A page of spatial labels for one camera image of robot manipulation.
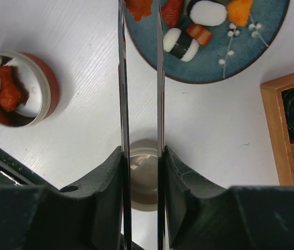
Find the metal blade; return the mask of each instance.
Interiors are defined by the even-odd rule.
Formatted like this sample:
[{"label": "metal blade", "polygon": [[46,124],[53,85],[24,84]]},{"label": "metal blade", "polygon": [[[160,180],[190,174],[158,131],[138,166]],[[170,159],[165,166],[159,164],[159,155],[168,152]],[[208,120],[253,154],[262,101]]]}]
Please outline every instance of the metal blade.
[{"label": "metal blade", "polygon": [[164,188],[164,51],[161,3],[157,6],[157,137],[158,137],[158,250],[165,249],[165,188]]},{"label": "metal blade", "polygon": [[124,0],[118,4],[118,45],[119,45],[119,95],[121,117],[121,144],[123,153],[123,213],[124,249],[132,249],[132,206],[131,206],[131,164],[130,129],[127,94],[126,40],[124,24]]}]

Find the wooden frame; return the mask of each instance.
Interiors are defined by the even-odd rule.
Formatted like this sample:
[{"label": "wooden frame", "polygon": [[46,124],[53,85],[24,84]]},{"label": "wooden frame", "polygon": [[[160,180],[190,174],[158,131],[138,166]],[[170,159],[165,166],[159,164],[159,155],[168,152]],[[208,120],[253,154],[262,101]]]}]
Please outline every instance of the wooden frame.
[{"label": "wooden frame", "polygon": [[294,185],[294,139],[289,138],[282,91],[294,88],[294,73],[260,85],[280,185]]}]

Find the nigiri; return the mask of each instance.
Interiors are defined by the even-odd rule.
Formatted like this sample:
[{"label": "nigiri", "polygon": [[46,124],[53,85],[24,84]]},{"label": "nigiri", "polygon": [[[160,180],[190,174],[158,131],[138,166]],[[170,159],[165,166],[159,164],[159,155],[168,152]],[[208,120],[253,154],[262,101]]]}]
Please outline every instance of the nigiri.
[{"label": "nigiri", "polygon": [[187,14],[196,24],[218,26],[226,20],[226,7],[216,1],[191,0],[187,6]]}]

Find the white wood grain surface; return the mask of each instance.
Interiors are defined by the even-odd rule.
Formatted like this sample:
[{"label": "white wood grain surface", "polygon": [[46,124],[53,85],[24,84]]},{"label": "white wood grain surface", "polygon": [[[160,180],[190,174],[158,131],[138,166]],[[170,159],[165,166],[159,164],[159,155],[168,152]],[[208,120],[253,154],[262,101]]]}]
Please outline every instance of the white wood grain surface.
[{"label": "white wood grain surface", "polygon": [[[0,126],[0,147],[58,188],[120,145],[116,0],[0,0],[0,50],[34,53],[54,69],[62,97],[33,127]],[[156,139],[156,71],[127,35],[132,142]],[[267,52],[210,85],[166,81],[166,141],[216,182],[278,184],[259,84],[294,72],[294,1]],[[156,249],[156,213],[133,212],[133,240]]]}]

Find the ceramic plate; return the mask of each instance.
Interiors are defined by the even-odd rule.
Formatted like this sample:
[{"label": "ceramic plate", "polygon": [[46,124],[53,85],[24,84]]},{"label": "ceramic plate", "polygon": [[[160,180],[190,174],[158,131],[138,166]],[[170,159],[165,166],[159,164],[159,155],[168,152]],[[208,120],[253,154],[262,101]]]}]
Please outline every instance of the ceramic plate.
[{"label": "ceramic plate", "polygon": [[[249,23],[237,27],[235,33],[229,20],[216,27],[206,27],[213,38],[200,47],[189,62],[180,61],[164,52],[165,75],[176,81],[192,84],[218,82],[230,78],[255,62],[277,35],[290,0],[254,0]],[[163,6],[167,0],[161,0]],[[157,1],[152,15],[135,22],[126,10],[126,24],[135,47],[143,58],[156,69],[157,64]],[[169,30],[163,22],[164,34]]]}]

